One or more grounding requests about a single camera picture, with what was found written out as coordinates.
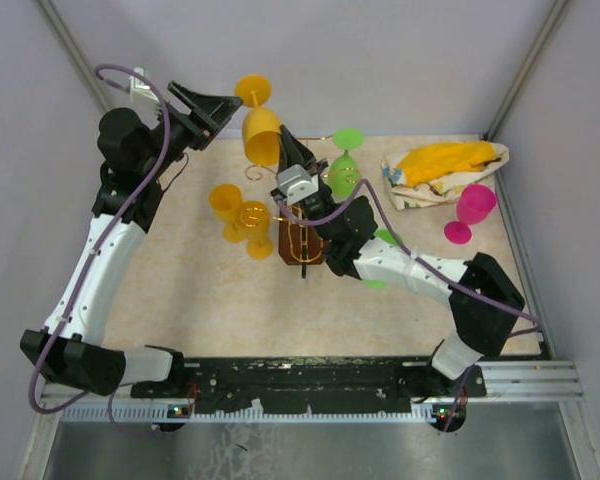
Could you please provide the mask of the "yellow wine glass hung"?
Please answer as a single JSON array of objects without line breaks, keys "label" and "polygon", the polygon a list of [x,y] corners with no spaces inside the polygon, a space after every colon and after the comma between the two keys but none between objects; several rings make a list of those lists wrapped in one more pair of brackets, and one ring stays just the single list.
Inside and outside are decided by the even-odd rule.
[{"label": "yellow wine glass hung", "polygon": [[246,75],[235,86],[234,94],[248,109],[242,123],[242,142],[246,158],[256,166],[273,166],[280,155],[281,122],[265,106],[272,93],[269,80],[257,74]]}]

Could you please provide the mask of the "green wine glass hung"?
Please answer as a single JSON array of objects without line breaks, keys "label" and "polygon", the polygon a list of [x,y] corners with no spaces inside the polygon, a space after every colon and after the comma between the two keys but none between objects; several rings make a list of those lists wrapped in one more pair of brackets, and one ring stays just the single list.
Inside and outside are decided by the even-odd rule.
[{"label": "green wine glass hung", "polygon": [[358,184],[361,174],[351,151],[361,147],[364,135],[355,128],[341,128],[332,135],[334,145],[342,150],[329,168],[327,184],[337,198],[347,198]]}]

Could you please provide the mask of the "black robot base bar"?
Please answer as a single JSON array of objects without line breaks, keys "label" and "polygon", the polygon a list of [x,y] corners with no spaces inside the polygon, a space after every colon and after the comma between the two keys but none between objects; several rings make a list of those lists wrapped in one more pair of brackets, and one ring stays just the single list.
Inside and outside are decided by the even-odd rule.
[{"label": "black robot base bar", "polygon": [[361,388],[415,398],[483,396],[482,371],[474,365],[451,380],[435,370],[429,357],[309,356],[186,358],[160,382],[131,388],[137,399],[211,399],[224,393],[300,392]]}]

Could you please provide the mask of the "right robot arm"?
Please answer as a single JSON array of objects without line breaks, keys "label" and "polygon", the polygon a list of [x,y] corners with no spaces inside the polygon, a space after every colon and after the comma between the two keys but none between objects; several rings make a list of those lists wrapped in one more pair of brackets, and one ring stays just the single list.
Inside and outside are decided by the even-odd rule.
[{"label": "right robot arm", "polygon": [[285,126],[278,137],[277,186],[271,196],[290,221],[315,230],[325,241],[325,261],[337,276],[383,281],[426,296],[449,309],[452,332],[442,341],[427,370],[428,387],[450,395],[462,375],[483,357],[494,357],[524,313],[521,293],[490,255],[470,260],[417,253],[400,238],[387,242],[376,231],[381,215],[374,192],[334,199],[319,161]]}]

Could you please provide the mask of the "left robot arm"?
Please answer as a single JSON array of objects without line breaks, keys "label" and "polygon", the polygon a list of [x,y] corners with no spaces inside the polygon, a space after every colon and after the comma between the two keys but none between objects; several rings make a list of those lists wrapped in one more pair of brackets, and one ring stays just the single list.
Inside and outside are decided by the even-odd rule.
[{"label": "left robot arm", "polygon": [[188,373],[175,350],[102,345],[119,284],[162,200],[160,176],[187,150],[204,150],[243,104],[236,96],[204,95],[176,82],[167,90],[186,112],[168,105],[154,128],[130,108],[113,109],[99,122],[97,146],[104,162],[87,240],[44,327],[25,331],[20,341],[36,378],[102,396],[142,382],[152,382],[169,397],[187,387]]}]

